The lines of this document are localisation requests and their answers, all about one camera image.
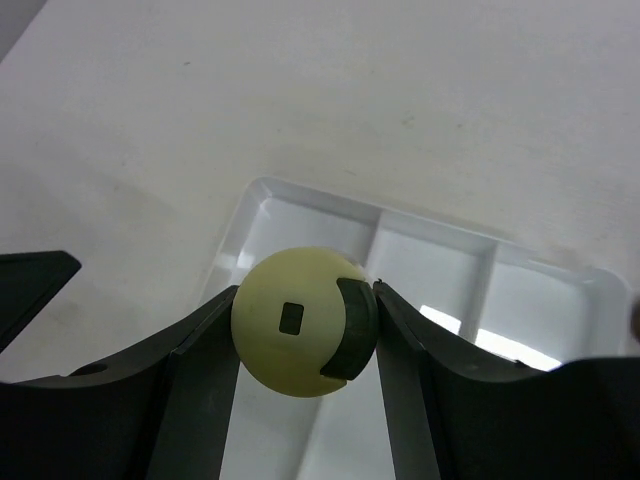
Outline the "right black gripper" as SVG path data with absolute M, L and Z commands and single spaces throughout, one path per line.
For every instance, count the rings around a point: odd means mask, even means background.
M 80 269 L 65 251 L 1 255 L 1 351 Z M 68 376 L 2 384 L 2 478 L 219 478 L 238 376 L 236 291 Z

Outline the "yellow-lid spice bottle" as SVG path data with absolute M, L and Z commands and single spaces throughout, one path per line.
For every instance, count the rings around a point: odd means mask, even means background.
M 237 289 L 231 334 L 246 370 L 292 397 L 333 393 L 369 362 L 378 307 L 364 270 L 343 254 L 296 247 L 257 264 Z

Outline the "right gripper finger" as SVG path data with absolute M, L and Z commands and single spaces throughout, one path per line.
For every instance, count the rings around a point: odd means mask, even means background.
M 399 479 L 635 479 L 639 361 L 549 372 L 491 354 L 377 282 L 377 358 Z

